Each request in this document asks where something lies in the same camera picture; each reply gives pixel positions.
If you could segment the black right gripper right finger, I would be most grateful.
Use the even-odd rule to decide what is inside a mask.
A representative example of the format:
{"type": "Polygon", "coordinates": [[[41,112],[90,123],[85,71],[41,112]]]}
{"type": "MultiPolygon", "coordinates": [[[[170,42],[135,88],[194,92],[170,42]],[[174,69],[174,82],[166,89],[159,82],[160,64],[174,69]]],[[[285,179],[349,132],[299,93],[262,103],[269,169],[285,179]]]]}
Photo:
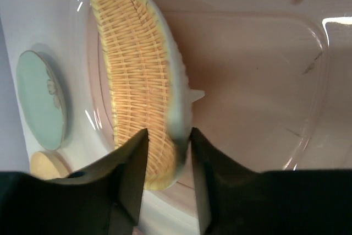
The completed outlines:
{"type": "Polygon", "coordinates": [[[351,170],[258,173],[190,140],[201,234],[351,234],[351,170]]]}

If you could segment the light green floral plate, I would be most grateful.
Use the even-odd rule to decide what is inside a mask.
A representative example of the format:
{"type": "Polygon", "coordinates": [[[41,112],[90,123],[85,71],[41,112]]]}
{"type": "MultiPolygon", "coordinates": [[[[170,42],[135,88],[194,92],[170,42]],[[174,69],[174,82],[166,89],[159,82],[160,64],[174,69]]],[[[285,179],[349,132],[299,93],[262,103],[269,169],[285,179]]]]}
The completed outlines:
{"type": "Polygon", "coordinates": [[[33,136],[43,148],[59,149],[65,138],[67,110],[50,65],[38,53],[27,50],[19,57],[16,79],[20,105],[33,136]]]}

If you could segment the yellow round plate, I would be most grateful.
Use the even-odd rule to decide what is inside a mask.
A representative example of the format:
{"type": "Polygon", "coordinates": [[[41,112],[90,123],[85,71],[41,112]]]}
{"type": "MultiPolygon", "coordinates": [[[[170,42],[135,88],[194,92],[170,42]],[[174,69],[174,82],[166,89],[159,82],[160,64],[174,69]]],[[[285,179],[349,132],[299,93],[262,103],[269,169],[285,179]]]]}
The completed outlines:
{"type": "Polygon", "coordinates": [[[56,152],[37,151],[30,158],[30,173],[43,180],[65,178],[70,169],[56,152]]]}

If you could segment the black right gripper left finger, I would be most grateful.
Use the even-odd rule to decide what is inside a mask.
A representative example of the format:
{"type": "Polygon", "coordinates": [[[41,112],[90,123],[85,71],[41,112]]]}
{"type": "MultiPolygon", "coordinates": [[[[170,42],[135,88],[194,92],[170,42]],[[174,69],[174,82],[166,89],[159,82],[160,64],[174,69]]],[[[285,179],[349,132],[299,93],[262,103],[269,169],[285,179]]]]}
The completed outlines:
{"type": "Polygon", "coordinates": [[[1,234],[132,234],[144,190],[147,129],[65,178],[1,173],[1,234]]]}

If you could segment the triangular woven bamboo plate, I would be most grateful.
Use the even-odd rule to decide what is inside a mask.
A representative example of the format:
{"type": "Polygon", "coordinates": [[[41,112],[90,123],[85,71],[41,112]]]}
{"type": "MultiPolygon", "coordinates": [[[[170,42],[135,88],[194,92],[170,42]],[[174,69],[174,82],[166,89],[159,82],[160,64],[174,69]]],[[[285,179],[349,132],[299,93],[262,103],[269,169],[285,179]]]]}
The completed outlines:
{"type": "Polygon", "coordinates": [[[192,104],[182,54],[153,0],[89,0],[96,19],[112,109],[115,147],[141,129],[149,134],[144,187],[173,185],[186,164],[192,104]]]}

